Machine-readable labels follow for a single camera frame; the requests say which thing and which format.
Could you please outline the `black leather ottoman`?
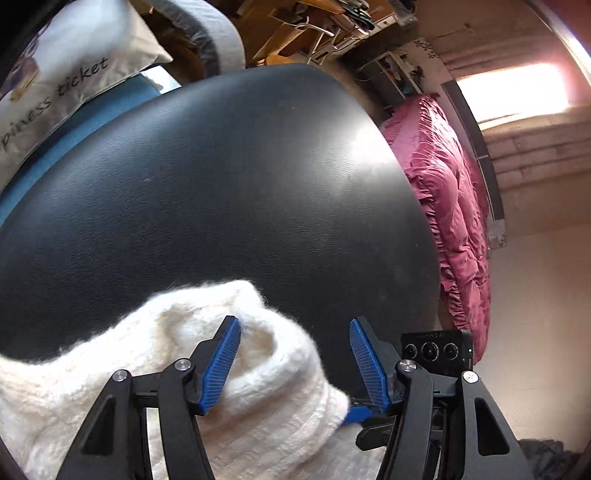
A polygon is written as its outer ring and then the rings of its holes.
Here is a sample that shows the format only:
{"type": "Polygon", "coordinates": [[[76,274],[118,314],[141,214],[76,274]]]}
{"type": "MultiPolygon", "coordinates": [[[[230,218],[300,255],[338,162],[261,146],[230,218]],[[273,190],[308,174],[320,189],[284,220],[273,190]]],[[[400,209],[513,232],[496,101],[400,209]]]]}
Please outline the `black leather ottoman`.
{"type": "Polygon", "coordinates": [[[176,89],[78,143],[1,227],[1,350],[46,359],[157,292],[245,279],[359,393],[349,322],[431,329],[439,261],[379,128],[303,64],[176,89]]]}

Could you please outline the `wooden side table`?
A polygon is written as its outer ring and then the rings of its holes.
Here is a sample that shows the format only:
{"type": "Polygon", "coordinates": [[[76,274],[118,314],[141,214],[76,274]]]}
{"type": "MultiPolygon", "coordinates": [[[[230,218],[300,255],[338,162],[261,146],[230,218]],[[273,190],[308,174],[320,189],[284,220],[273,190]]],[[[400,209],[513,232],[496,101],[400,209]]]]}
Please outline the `wooden side table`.
{"type": "Polygon", "coordinates": [[[393,25],[416,21],[414,1],[243,1],[232,22],[249,67],[322,64],[393,25]]]}

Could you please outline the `cream knitted sweater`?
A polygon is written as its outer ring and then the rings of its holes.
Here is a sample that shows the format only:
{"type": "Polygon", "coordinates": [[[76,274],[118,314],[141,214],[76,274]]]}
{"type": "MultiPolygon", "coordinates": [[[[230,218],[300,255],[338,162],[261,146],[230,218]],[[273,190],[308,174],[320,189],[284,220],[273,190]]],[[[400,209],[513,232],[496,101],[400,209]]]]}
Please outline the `cream knitted sweater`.
{"type": "Polygon", "coordinates": [[[158,372],[242,323],[221,401],[198,422],[219,479],[373,479],[383,454],[356,447],[349,399],[315,342],[245,280],[164,292],[113,327],[42,363],[1,361],[1,436],[31,479],[54,478],[99,392],[124,369],[158,372]]]}

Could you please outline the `pink ruffled bedspread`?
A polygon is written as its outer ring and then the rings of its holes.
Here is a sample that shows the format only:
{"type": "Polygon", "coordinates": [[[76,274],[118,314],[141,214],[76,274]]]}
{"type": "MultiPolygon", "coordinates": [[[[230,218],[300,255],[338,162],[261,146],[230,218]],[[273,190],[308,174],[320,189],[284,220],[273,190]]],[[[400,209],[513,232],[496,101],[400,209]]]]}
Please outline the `pink ruffled bedspread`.
{"type": "Polygon", "coordinates": [[[478,165],[430,95],[408,98],[381,125],[428,219],[438,248],[441,299],[454,326],[486,352],[491,308],[488,202],[478,165]]]}

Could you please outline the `multicolour sofa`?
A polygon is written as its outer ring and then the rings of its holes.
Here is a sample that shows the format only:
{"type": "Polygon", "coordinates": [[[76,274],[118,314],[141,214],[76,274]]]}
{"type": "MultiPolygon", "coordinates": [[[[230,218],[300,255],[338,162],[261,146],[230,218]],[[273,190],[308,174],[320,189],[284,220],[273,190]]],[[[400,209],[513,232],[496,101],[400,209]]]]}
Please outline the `multicolour sofa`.
{"type": "Polygon", "coordinates": [[[207,1],[127,1],[172,57],[154,64],[84,103],[1,186],[1,217],[8,218],[27,192],[68,151],[123,113],[201,78],[245,67],[242,38],[207,1]]]}

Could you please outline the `deer print cushion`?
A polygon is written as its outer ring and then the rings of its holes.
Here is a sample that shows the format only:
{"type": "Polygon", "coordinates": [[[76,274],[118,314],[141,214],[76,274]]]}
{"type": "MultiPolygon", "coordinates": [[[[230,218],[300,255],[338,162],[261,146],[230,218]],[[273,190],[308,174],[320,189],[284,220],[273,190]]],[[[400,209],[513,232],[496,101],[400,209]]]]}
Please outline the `deer print cushion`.
{"type": "Polygon", "coordinates": [[[84,103],[172,61],[127,1],[73,1],[33,37],[1,86],[1,186],[84,103]]]}

